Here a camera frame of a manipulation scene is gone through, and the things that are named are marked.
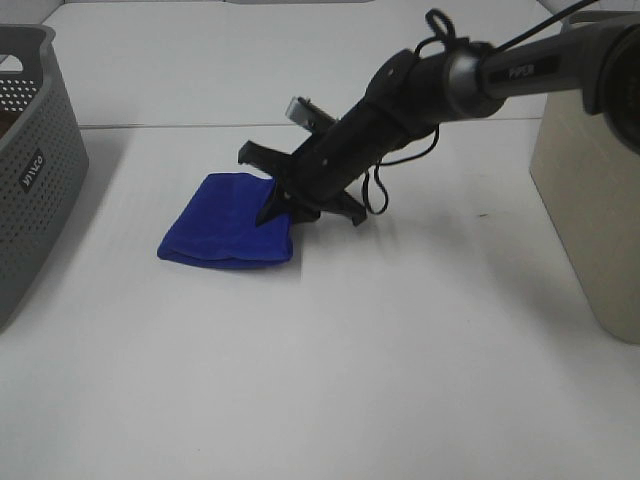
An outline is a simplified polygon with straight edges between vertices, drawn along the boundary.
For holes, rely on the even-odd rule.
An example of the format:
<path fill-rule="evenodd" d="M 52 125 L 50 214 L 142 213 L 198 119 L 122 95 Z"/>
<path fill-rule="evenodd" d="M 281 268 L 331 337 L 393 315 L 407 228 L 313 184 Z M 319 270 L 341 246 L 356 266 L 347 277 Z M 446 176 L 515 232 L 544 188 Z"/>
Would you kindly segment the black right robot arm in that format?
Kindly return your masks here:
<path fill-rule="evenodd" d="M 247 142 L 238 160 L 274 179 L 258 209 L 264 224 L 281 214 L 313 222 L 324 212 L 367 217 L 347 187 L 393 151 L 447 122 L 495 114 L 508 98 L 578 90 L 584 111 L 601 115 L 617 139 L 639 147 L 639 18 L 625 14 L 519 47 L 495 48 L 456 35 L 438 10 L 428 13 L 441 53 L 404 49 L 376 72 L 362 98 L 333 118 L 296 98 L 289 118 L 309 132 L 286 154 Z"/>

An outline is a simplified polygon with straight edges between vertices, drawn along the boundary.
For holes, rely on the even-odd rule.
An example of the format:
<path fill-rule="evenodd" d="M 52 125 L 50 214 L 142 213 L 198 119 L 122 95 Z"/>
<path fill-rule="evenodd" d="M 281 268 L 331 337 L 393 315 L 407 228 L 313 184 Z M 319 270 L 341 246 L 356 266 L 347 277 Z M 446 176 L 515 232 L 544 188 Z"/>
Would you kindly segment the black right gripper finger towel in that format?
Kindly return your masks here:
<path fill-rule="evenodd" d="M 288 192 L 279 183 L 275 183 L 271 193 L 256 216 L 255 225 L 262 226 L 282 216 L 291 220 L 292 207 L 290 200 L 291 198 Z"/>

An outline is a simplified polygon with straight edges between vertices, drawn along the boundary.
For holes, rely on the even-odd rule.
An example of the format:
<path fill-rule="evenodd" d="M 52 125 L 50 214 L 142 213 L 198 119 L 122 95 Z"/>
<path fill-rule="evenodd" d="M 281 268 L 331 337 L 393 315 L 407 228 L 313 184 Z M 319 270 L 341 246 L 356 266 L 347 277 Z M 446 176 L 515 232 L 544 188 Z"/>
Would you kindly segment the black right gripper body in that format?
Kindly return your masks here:
<path fill-rule="evenodd" d="M 408 143 L 398 122 L 361 100 L 326 133 L 311 134 L 293 153 L 248 141 L 239 150 L 238 162 L 266 173 L 288 192 L 293 222 L 315 222 L 328 212 L 358 226 L 367 219 L 367 211 L 346 188 Z"/>

